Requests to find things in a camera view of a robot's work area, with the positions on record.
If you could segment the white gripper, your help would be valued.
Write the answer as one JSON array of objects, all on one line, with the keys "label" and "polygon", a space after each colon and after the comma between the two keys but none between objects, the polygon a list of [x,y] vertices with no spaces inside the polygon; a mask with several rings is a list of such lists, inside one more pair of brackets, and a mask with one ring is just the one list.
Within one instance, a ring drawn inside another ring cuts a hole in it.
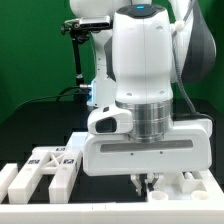
[{"label": "white gripper", "polygon": [[135,143],[127,134],[88,134],[83,169],[89,176],[130,175],[138,195],[138,174],[148,174],[150,190],[159,190],[161,175],[155,173],[207,170],[212,164],[212,121],[175,121],[161,141]]}]

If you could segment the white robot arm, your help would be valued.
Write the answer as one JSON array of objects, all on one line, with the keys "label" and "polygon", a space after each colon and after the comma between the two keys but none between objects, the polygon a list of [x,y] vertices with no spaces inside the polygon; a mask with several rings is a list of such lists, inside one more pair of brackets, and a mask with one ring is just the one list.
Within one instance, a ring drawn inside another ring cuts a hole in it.
[{"label": "white robot arm", "polygon": [[132,0],[71,0],[81,26],[99,17],[112,25],[105,60],[115,76],[113,101],[93,110],[87,121],[83,169],[89,176],[203,171],[211,165],[212,122],[193,112],[172,118],[172,83],[180,82],[190,48],[195,0],[170,0],[177,11]]}]

